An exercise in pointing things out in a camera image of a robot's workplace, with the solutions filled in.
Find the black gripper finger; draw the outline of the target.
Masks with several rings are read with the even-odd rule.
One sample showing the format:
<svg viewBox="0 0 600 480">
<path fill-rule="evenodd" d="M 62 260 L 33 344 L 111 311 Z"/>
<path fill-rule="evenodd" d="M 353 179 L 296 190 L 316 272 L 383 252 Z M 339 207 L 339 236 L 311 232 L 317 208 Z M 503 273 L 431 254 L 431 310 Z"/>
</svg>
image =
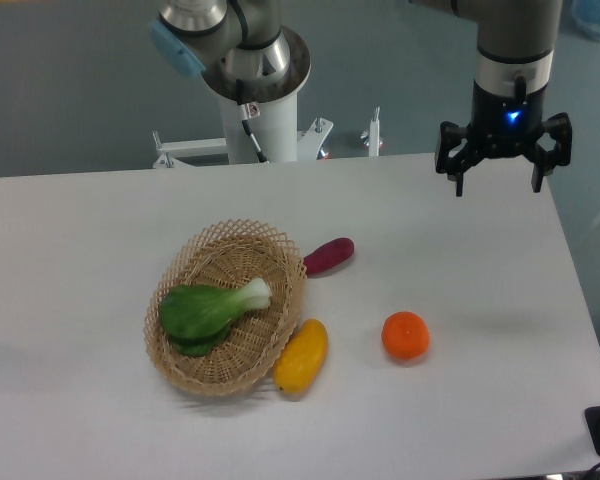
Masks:
<svg viewBox="0 0 600 480">
<path fill-rule="evenodd" d="M 474 142 L 471 128 L 444 121 L 439 126 L 435 171 L 455 184 L 455 195 L 463 196 L 464 175 L 484 159 L 484 151 Z"/>
<path fill-rule="evenodd" d="M 550 149 L 540 145 L 539 140 L 548 135 L 553 141 Z M 569 115 L 561 112 L 541 121 L 523 140 L 523 157 L 533 165 L 531 187 L 534 193 L 542 189 L 544 178 L 556 167 L 566 167 L 571 162 L 572 124 Z"/>
</svg>

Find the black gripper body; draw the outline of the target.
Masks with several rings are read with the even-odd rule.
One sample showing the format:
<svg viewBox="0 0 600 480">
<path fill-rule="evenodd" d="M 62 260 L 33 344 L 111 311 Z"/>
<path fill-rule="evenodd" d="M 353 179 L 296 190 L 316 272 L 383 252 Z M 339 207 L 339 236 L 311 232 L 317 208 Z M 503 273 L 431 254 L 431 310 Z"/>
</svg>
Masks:
<svg viewBox="0 0 600 480">
<path fill-rule="evenodd" d="M 544 135 L 543 107 L 547 87 L 528 94 L 522 103 L 473 86 L 471 121 L 468 125 L 467 159 L 501 159 L 523 156 L 544 160 L 538 144 Z"/>
</svg>

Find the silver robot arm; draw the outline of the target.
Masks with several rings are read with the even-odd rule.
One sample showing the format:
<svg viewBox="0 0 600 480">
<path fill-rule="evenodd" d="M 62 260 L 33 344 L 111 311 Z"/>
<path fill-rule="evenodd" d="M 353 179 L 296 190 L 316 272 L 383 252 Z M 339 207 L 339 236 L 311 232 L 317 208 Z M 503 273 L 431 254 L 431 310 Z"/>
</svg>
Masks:
<svg viewBox="0 0 600 480">
<path fill-rule="evenodd" d="M 444 122 L 435 169 L 456 186 L 485 159 L 524 157 L 531 185 L 571 160 L 572 126 L 545 117 L 562 5 L 558 1 L 434 1 L 431 8 L 475 23 L 477 62 L 468 125 Z M 295 120 L 269 114 L 293 100 L 311 60 L 304 40 L 281 20 L 276 1 L 166 1 L 149 26 L 151 41 L 181 75 L 202 77 L 227 105 L 223 121 L 234 163 L 298 157 Z"/>
</svg>

